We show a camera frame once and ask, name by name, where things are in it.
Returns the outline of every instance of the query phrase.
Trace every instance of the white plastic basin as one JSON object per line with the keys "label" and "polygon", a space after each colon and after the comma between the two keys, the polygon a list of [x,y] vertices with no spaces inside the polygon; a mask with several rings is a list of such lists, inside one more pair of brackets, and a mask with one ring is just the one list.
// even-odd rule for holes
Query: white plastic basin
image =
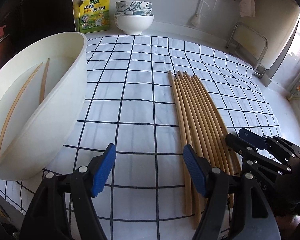
{"label": "white plastic basin", "polygon": [[[86,47],[83,34],[58,33],[25,48],[0,70],[0,137],[13,103],[25,88],[0,139],[0,179],[33,176],[65,143],[84,102]],[[40,94],[44,95],[41,103]]]}

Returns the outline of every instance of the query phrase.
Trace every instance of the navy grid line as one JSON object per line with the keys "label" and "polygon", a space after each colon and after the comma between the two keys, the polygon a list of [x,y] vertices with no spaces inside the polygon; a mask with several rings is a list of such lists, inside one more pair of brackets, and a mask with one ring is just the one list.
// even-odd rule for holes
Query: navy grid line
{"label": "navy grid line", "polygon": [[[228,59],[228,56],[226,55],[226,67],[228,68],[228,66],[227,66],[227,59]],[[259,102],[258,102],[258,100],[257,100],[257,97],[255,96],[255,94],[253,93],[253,96],[255,97],[255,99],[256,99],[256,101],[257,101],[257,103],[258,103],[258,105],[259,105],[259,107],[260,107],[260,109],[262,109],[261,108],[261,106],[260,106],[260,104],[259,104]],[[261,114],[263,114],[264,116],[265,116],[265,118],[266,118],[266,120],[267,120],[267,123],[268,123],[268,125],[269,125],[269,122],[268,122],[268,118],[266,117],[266,113],[261,113]]]}
{"label": "navy grid line", "polygon": [[[72,146],[72,145],[67,145],[64,144],[64,147],[68,147],[68,148],[77,148],[76,146]],[[93,148],[86,148],[86,147],[79,147],[80,150],[87,150],[87,151],[94,151],[94,152],[104,152],[104,150],[100,150],[100,149],[93,149]],[[117,151],[117,154],[135,154],[135,155],[155,155],[155,153],[151,153],[151,152],[119,152]],[[157,153],[158,155],[182,155],[182,153]]]}
{"label": "navy grid line", "polygon": [[[191,63],[190,63],[190,61],[189,61],[189,59],[188,59],[188,57],[187,57],[187,55],[186,55],[186,58],[187,58],[187,60],[188,60],[188,63],[189,63],[189,65],[190,65],[190,67],[191,67],[191,69],[192,69],[192,72],[194,73],[194,70],[193,70],[193,68],[192,68],[192,65],[191,65]],[[228,203],[228,214],[229,214],[229,219],[230,219],[230,206],[229,206],[229,199],[228,199],[228,201],[227,201]]]}
{"label": "navy grid line", "polygon": [[28,189],[25,185],[22,185],[22,183],[20,183],[19,181],[15,180],[15,182],[18,183],[21,187],[23,187],[27,191],[29,191],[30,193],[35,194],[32,190]]}
{"label": "navy grid line", "polygon": [[[89,61],[91,60],[91,58],[93,57],[93,55],[94,55],[94,53],[96,52],[98,46],[96,46],[95,51],[92,53],[92,55],[91,55],[90,59],[88,60],[88,62],[89,62]],[[106,66],[107,66],[107,64],[108,64],[108,62],[109,62],[109,61],[106,62],[105,67],[103,68],[103,71],[102,71],[102,73],[101,73],[101,75],[100,75],[100,77],[99,77],[99,81],[100,81],[100,79],[101,79],[101,77],[102,77],[102,74],[103,74],[103,72],[104,72],[104,70],[105,70],[105,68],[106,68]],[[95,95],[95,93],[96,93],[96,91],[97,91],[97,87],[98,87],[98,83],[96,84],[96,87],[95,87],[95,89],[94,89],[92,98],[94,97],[94,95]],[[89,107],[88,107],[88,110],[87,110],[87,114],[86,114],[85,120],[87,120],[87,118],[88,118],[88,114],[89,114],[89,110],[90,110],[91,104],[92,104],[92,101],[90,101],[90,104],[89,104]],[[85,122],[83,123],[82,130],[81,130],[80,137],[79,137],[79,141],[78,141],[77,151],[76,151],[76,155],[75,155],[75,159],[74,159],[73,171],[75,170],[75,167],[76,167],[76,164],[77,164],[78,153],[79,153],[79,147],[80,147],[80,143],[81,143],[81,139],[82,139],[82,134],[83,134],[83,131],[84,131],[84,127],[85,127]],[[69,200],[69,206],[70,206],[70,207],[71,207],[71,202],[72,202],[72,198],[71,198],[71,195],[70,195],[70,200]],[[69,224],[71,224],[71,213],[70,213],[70,212],[69,212],[69,214],[68,214],[68,221],[69,221]]]}
{"label": "navy grid line", "polygon": [[[112,187],[111,184],[105,184],[106,187]],[[113,185],[113,187],[117,188],[133,188],[133,189],[156,189],[156,186],[124,186],[124,185]],[[158,189],[165,189],[165,188],[178,188],[178,187],[185,187],[185,185],[172,185],[172,186],[158,186]]]}
{"label": "navy grid line", "polygon": [[20,186],[20,202],[21,202],[21,214],[23,214],[23,208],[22,208],[22,196],[21,196],[21,192],[22,192],[22,182],[23,182],[23,179],[21,180],[21,186]]}
{"label": "navy grid line", "polygon": [[[93,99],[85,99],[85,100],[91,100],[91,101],[121,101],[121,99],[106,99],[106,98],[93,98]],[[122,99],[122,101],[146,101],[146,102],[152,102],[151,100],[147,99]],[[157,102],[156,104],[168,104],[168,105],[175,105],[175,103],[172,102]]]}
{"label": "navy grid line", "polygon": [[[102,45],[110,45],[110,44],[114,44],[114,43],[102,43]],[[142,43],[135,43],[134,45],[145,45],[145,44],[142,44]],[[167,48],[167,47],[165,47],[165,46],[157,46],[157,45],[152,45],[152,44],[151,44],[151,46],[153,46],[153,47],[158,47],[158,48]],[[185,51],[185,52],[190,52],[190,53],[193,53],[193,54],[199,54],[198,52],[195,52],[195,51],[182,50],[182,49],[175,49],[175,48],[170,48],[170,49],[179,50],[179,51]],[[114,50],[114,52],[127,52],[127,51]],[[143,52],[143,51],[133,51],[133,52],[134,52],[134,53],[145,53],[145,54],[150,54],[149,52]],[[241,66],[250,68],[250,67],[247,66],[247,65],[242,65],[242,64],[240,64],[239,61],[237,61],[237,62],[231,61],[231,62],[236,63],[236,64],[238,63],[238,64],[241,65]]]}
{"label": "navy grid line", "polygon": [[[69,209],[69,208],[66,208],[66,210],[68,210],[70,212],[74,212],[74,210]],[[181,216],[181,217],[173,217],[173,218],[161,218],[161,219],[159,219],[159,222],[162,222],[162,221],[171,221],[171,220],[178,220],[178,219],[189,218],[189,217],[193,217],[193,216],[194,216],[194,214],[192,214],[190,216]],[[100,216],[98,216],[98,219],[111,221],[111,219],[107,218],[107,217],[100,217]],[[156,219],[133,220],[133,219],[118,219],[118,218],[113,218],[112,220],[116,221],[116,222],[140,222],[140,223],[156,222]]]}
{"label": "navy grid line", "polygon": [[[110,124],[117,124],[117,122],[108,122],[108,121],[93,121],[93,120],[77,120],[77,122],[92,122],[92,123],[110,123]],[[147,123],[147,122],[119,122],[119,124],[133,124],[133,125],[151,125],[154,126],[153,123]],[[179,127],[178,125],[172,125],[172,124],[157,124],[157,126],[163,126],[163,127]]]}
{"label": "navy grid line", "polygon": [[[218,107],[218,109],[221,109],[221,110],[227,110],[226,108],[222,108],[222,107]],[[259,112],[259,111],[247,111],[247,110],[238,110],[238,109],[230,109],[230,108],[228,108],[228,110],[230,110],[230,111],[244,112],[244,113],[268,114],[268,113]]]}
{"label": "navy grid line", "polygon": [[[242,98],[242,97],[237,97],[237,96],[231,96],[231,95],[226,95],[226,94],[219,94],[219,93],[216,93],[216,92],[211,92],[211,91],[208,91],[209,94],[216,94],[216,95],[222,95],[222,96],[227,96],[227,97],[231,97],[231,98],[238,98],[238,99],[247,99],[247,98]],[[250,101],[256,101],[256,102],[259,102],[259,103],[263,103],[263,104],[268,104],[268,102],[262,102],[262,101],[259,101],[259,100],[254,100],[254,99],[247,99],[247,100],[250,100]]]}
{"label": "navy grid line", "polygon": [[[116,81],[116,82],[109,82],[109,81],[103,81],[103,82],[99,82],[99,83],[109,83],[109,84],[123,84],[124,82],[119,82],[119,81]],[[152,84],[150,82],[126,82],[126,84]],[[171,87],[170,85],[162,85],[162,84],[154,84],[156,86],[162,86],[162,87]]]}
{"label": "navy grid line", "polygon": [[11,199],[9,196],[7,196],[7,195],[5,195],[6,196],[6,198],[8,198],[10,201],[12,201],[16,206],[18,206],[19,208],[21,208],[21,206],[18,204],[18,203],[16,203],[13,199]]}
{"label": "navy grid line", "polygon": [[[171,63],[167,63],[167,62],[156,62],[156,61],[148,61],[148,60],[139,60],[139,61],[145,61],[145,62],[150,62],[150,63],[152,62],[152,63],[164,63],[164,64],[169,64],[169,65],[172,65],[173,70],[174,70],[174,66],[185,67],[185,66],[182,66],[182,65],[177,65],[177,64],[172,63],[171,57],[170,57],[170,60],[171,60]],[[200,70],[200,71],[206,71],[206,72],[211,72],[211,73],[220,75],[220,73],[216,73],[216,72],[213,72],[213,71],[211,71],[211,70],[208,70],[207,67],[206,67],[207,70],[200,69],[200,68],[195,68],[195,67],[192,67],[192,66],[191,66],[191,68],[192,68],[192,69],[197,69],[197,70]],[[90,70],[88,70],[88,71],[98,71],[98,70],[102,70],[102,69],[90,69]],[[106,69],[106,70],[126,70],[126,69],[113,68],[113,69]],[[130,69],[130,71],[150,72],[150,70],[136,70],[136,69]],[[167,73],[166,71],[160,71],[160,70],[153,70],[153,72]],[[253,83],[246,82],[244,79],[241,80],[241,81],[244,82],[245,84],[254,85]],[[255,90],[252,90],[248,85],[247,85],[248,88],[242,87],[242,86],[236,86],[236,85],[233,85],[233,84],[231,84],[231,86],[238,87],[238,88],[241,88],[241,89],[251,90],[251,91],[253,91],[253,92],[255,92],[255,93],[258,93],[258,94],[262,95],[262,93],[260,93],[257,89],[256,89],[256,91],[255,91]]]}
{"label": "navy grid line", "polygon": [[[124,95],[124,89],[126,86],[126,81],[127,81],[127,76],[128,76],[128,71],[129,71],[129,65],[131,61],[131,56],[132,56],[132,51],[133,51],[133,44],[131,46],[131,53],[130,53],[130,58],[128,62],[128,67],[127,67],[127,72],[124,78],[124,84],[122,88],[122,95],[121,95],[121,100],[120,100],[120,106],[119,106],[119,113],[118,113],[118,121],[117,121],[117,127],[116,127],[116,132],[115,132],[115,139],[114,139],[114,145],[117,146],[118,142],[118,132],[119,132],[119,125],[120,125],[120,114],[121,114],[121,109],[122,109],[122,102],[123,102],[123,95]],[[110,237],[111,240],[113,240],[113,192],[114,192],[114,168],[115,168],[115,162],[112,167],[112,177],[111,177],[111,197],[110,197]]]}
{"label": "navy grid line", "polygon": [[45,169],[46,167],[44,167],[43,169],[42,169],[42,177],[41,177],[41,182],[42,182],[42,180],[43,180],[43,178],[44,178],[44,169]]}
{"label": "navy grid line", "polygon": [[61,173],[59,173],[59,172],[56,172],[56,171],[51,171],[51,170],[48,170],[48,169],[46,169],[46,168],[44,169],[44,171],[46,171],[46,172],[53,172],[54,174],[56,174],[56,175],[58,175],[58,176],[59,176],[59,175],[64,175],[64,174],[61,174]]}
{"label": "navy grid line", "polygon": [[[216,65],[216,62],[215,62],[215,60],[214,60],[214,54],[215,54],[215,50],[213,49],[213,62],[214,62],[214,64]],[[232,90],[232,88],[231,88],[231,86],[230,86],[228,80],[224,77],[224,75],[223,75],[223,73],[222,73],[221,71],[220,71],[220,73],[221,73],[221,75],[223,76],[223,78],[226,80],[227,84],[229,85],[229,87],[230,87],[230,89],[231,89],[231,92],[233,93],[233,90]],[[242,107],[240,106],[238,99],[235,98],[235,100],[237,101],[237,103],[238,103],[238,105],[239,105],[239,107],[240,107],[240,109],[241,109],[241,111],[242,111]],[[244,115],[244,118],[245,118],[247,124],[249,125],[246,115],[245,115],[244,113],[243,113],[243,115]]]}
{"label": "navy grid line", "polygon": [[154,103],[154,76],[152,65],[152,36],[150,38],[150,58],[151,58],[151,76],[152,76],[152,101],[153,101],[153,123],[154,123],[154,152],[155,152],[155,206],[156,206],[156,225],[157,225],[157,240],[160,240],[159,228],[159,176],[158,176],[158,147],[157,147],[157,130],[155,124],[155,103]]}
{"label": "navy grid line", "polygon": [[6,180],[6,186],[5,186],[5,189],[4,189],[4,199],[7,200],[7,183],[8,181]]}
{"label": "navy grid line", "polygon": [[[212,78],[212,80],[213,80],[213,82],[215,83],[215,86],[217,87],[217,89],[218,89],[218,92],[220,93],[220,90],[219,90],[219,88],[218,88],[218,86],[217,86],[217,84],[216,84],[216,82],[215,82],[215,80]],[[223,97],[221,96],[221,98],[222,98],[222,101],[223,101],[223,103],[225,104],[225,106],[226,106],[226,108],[227,108],[227,105],[226,105],[226,103],[225,103],[225,101],[224,101],[224,99],[223,99]],[[230,112],[229,112],[229,110],[227,110],[228,111],[228,114],[229,114],[229,116],[230,116],[230,119],[231,119],[231,122],[232,122],[232,125],[233,125],[233,127],[234,127],[234,122],[233,122],[233,120],[232,120],[232,117],[231,117],[231,115],[230,115]]]}

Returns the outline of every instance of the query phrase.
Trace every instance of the chopstick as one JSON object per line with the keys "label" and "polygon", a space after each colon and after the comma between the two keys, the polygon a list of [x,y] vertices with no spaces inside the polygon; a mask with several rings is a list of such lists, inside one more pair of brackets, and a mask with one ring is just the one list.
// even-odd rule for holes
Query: chopstick
{"label": "chopstick", "polygon": [[[169,70],[170,83],[172,84],[174,100],[177,108],[177,115],[179,119],[181,145],[184,147],[187,144],[187,134],[190,137],[189,125],[186,118],[186,111],[184,109],[183,101],[179,99],[179,94],[177,91],[177,86],[172,76],[171,70]],[[185,162],[183,161],[183,172],[185,179],[185,192],[186,192],[186,215],[190,216],[192,214],[192,196],[191,196],[191,178],[190,174],[186,168]]]}
{"label": "chopstick", "polygon": [[[226,126],[222,120],[209,93],[197,76],[190,77],[187,72],[175,78],[169,70],[169,79],[172,85],[177,115],[180,127],[181,144],[189,143],[200,157],[205,157],[212,167],[218,167],[225,173],[234,176],[236,170],[240,173],[240,163],[232,150],[229,150],[225,136]],[[205,207],[206,200],[201,201],[201,196],[195,191],[189,173],[184,172],[186,187],[186,214],[191,209],[189,205],[194,202],[196,222],[201,219],[201,207]],[[234,195],[229,195],[230,208],[233,208]]]}
{"label": "chopstick", "polygon": [[46,81],[47,81],[49,62],[50,62],[50,58],[48,58],[48,60],[47,60],[46,66],[44,68],[43,76],[42,76],[39,104],[41,104],[42,101],[44,100],[44,92],[46,89]]}
{"label": "chopstick", "polygon": [[30,83],[30,81],[32,80],[32,78],[34,77],[34,75],[37,73],[37,71],[39,70],[39,68],[42,66],[43,62],[41,62],[39,64],[39,66],[37,66],[37,68],[32,72],[32,74],[30,75],[30,77],[27,79],[27,81],[24,83],[24,85],[22,86],[22,88],[20,89],[17,97],[15,98],[15,100],[13,101],[12,103],[12,106],[8,112],[8,115],[6,117],[6,120],[4,121],[4,124],[3,124],[3,127],[2,127],[2,130],[1,130],[1,134],[0,134],[0,152],[1,152],[1,147],[2,147],[2,142],[3,142],[3,137],[4,137],[4,134],[6,132],[6,129],[7,129],[7,126],[8,126],[8,123],[9,123],[9,120],[12,116],[12,113],[13,113],[13,110],[16,108],[16,105],[20,99],[20,97],[22,96],[22,93],[25,91],[27,85]]}

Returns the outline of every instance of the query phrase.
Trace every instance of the white tablecloth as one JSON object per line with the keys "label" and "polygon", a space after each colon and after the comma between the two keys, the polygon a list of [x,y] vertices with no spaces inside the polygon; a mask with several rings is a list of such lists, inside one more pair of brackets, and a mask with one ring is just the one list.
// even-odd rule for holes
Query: white tablecloth
{"label": "white tablecloth", "polygon": [[[169,69],[201,79],[229,132],[244,127],[281,136],[251,78],[251,66],[224,52],[166,37],[106,36],[88,41],[87,69],[86,100],[54,160],[30,179],[0,180],[0,194],[23,214],[47,172],[71,173],[114,143],[114,169],[103,192],[92,199],[107,238],[191,239],[194,217],[184,213],[182,149]],[[66,203],[73,237],[79,239],[69,194]],[[228,233],[229,213],[226,209],[220,238]]]}

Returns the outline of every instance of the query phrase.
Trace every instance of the metal rail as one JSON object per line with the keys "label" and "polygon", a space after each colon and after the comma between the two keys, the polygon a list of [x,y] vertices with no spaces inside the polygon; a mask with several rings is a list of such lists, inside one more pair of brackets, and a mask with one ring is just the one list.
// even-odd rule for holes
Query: metal rail
{"label": "metal rail", "polygon": [[226,44],[226,49],[229,48],[229,45],[230,45],[231,40],[232,40],[232,38],[233,38],[233,36],[234,36],[234,33],[235,33],[235,31],[236,31],[236,29],[237,29],[237,27],[238,27],[239,25],[242,25],[243,27],[246,27],[247,29],[251,30],[252,32],[254,32],[255,34],[257,34],[258,36],[260,36],[261,38],[263,38],[263,40],[264,40],[264,42],[265,42],[265,46],[264,46],[264,48],[263,48],[263,51],[261,52],[261,54],[260,54],[260,56],[259,56],[259,58],[258,58],[258,60],[257,60],[257,63],[255,64],[255,66],[254,66],[254,68],[253,68],[253,74],[254,74],[254,73],[256,72],[258,66],[259,66],[260,63],[261,63],[261,60],[264,58],[264,56],[265,56],[265,54],[266,54],[266,52],[267,52],[267,50],[268,50],[268,40],[266,39],[265,36],[263,36],[261,33],[257,32],[255,29],[253,29],[253,28],[251,28],[251,27],[245,25],[245,24],[242,23],[242,22],[238,22],[238,23],[234,26],[234,29],[233,29],[232,34],[231,34],[231,37],[230,37],[230,39],[228,40],[228,42],[227,42],[227,44]]}

